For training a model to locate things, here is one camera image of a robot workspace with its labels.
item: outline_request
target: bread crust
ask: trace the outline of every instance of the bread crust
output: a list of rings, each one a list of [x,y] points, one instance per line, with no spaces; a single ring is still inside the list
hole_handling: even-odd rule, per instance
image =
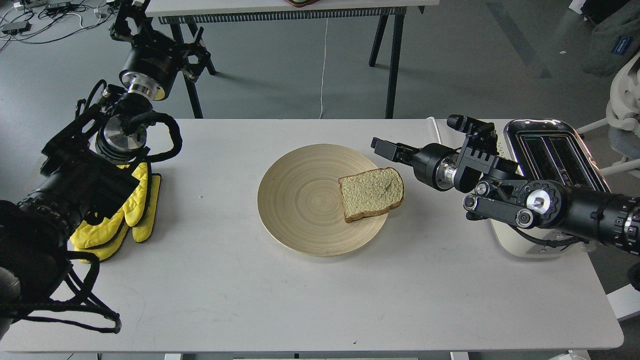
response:
[[[346,179],[348,177],[354,177],[354,176],[361,176],[362,174],[366,174],[368,172],[373,172],[373,171],[384,171],[387,169],[392,169],[398,176],[398,179],[400,179],[400,186],[402,187],[402,197],[400,198],[399,201],[387,206],[386,208],[382,209],[382,210],[378,210],[378,211],[363,211],[361,213],[357,213],[355,215],[353,215],[352,217],[347,216],[346,210],[344,212],[344,221],[349,224],[351,222],[354,222],[356,220],[360,220],[361,218],[365,218],[365,217],[376,217],[376,216],[380,216],[383,214],[388,213],[389,211],[396,209],[398,206],[400,206],[402,204],[402,201],[404,200],[404,181],[402,180],[402,176],[400,176],[400,173],[393,167],[386,167],[386,168],[375,168],[373,170],[367,170],[367,171],[363,171],[359,174],[355,174],[355,175],[349,175],[349,176],[343,176],[338,178],[338,184],[340,185],[340,193],[342,193],[342,180]]]

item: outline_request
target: bamboo plate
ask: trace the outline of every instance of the bamboo plate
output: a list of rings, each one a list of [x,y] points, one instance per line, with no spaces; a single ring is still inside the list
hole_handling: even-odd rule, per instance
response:
[[[338,178],[375,168],[344,146],[317,144],[291,151],[260,182],[258,212],[264,227],[283,245],[313,256],[359,249],[380,231],[387,214],[347,224]]]

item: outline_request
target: white table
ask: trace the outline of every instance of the white table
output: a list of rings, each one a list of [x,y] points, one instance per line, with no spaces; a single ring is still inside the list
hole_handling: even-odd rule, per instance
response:
[[[296,19],[324,19],[332,17],[362,17],[380,16],[378,30],[374,38],[373,48],[369,57],[369,66],[374,67],[378,59],[380,44],[387,26],[389,15],[395,17],[394,34],[389,66],[389,82],[387,90],[387,107],[385,118],[394,115],[396,103],[396,85],[398,66],[400,62],[400,48],[404,27],[404,15],[407,6],[419,6],[423,12],[427,5],[437,5],[440,0],[320,0],[317,3],[297,8],[284,0],[153,0],[146,14],[158,17],[161,24],[170,24],[173,38],[178,43],[184,39],[180,24],[187,24],[192,35],[197,32],[198,23],[203,22],[238,22],[261,20],[296,20]],[[216,69],[211,62],[209,74],[215,75]],[[202,109],[195,85],[187,81],[187,91],[193,115],[201,119]]]
[[[158,163],[157,224],[101,266],[95,293],[120,334],[19,322],[0,350],[276,352],[612,348],[623,335],[587,254],[524,261],[488,222],[465,220],[462,194],[418,182],[373,154],[371,138],[421,147],[426,120],[179,120],[184,148]],[[152,151],[170,147],[161,126]],[[444,144],[462,135],[443,121]],[[285,153],[336,143],[394,166],[403,205],[345,256],[313,258],[272,239],[257,211],[262,175]]]

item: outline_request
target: yellow oven mitt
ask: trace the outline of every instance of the yellow oven mitt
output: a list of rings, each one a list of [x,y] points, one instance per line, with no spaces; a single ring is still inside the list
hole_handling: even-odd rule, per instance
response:
[[[92,252],[101,261],[106,260],[120,248],[130,227],[134,229],[136,242],[148,239],[153,230],[161,176],[151,174],[148,163],[139,164],[133,176],[140,181],[138,187],[111,219],[95,226],[83,222],[76,229],[71,236],[76,251]]]

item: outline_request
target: blue label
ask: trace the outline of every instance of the blue label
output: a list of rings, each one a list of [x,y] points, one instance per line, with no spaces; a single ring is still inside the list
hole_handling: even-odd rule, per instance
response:
[[[631,44],[632,37],[619,37],[618,42],[616,42],[616,46],[611,50],[612,53],[616,55],[624,55],[629,48],[629,44]]]

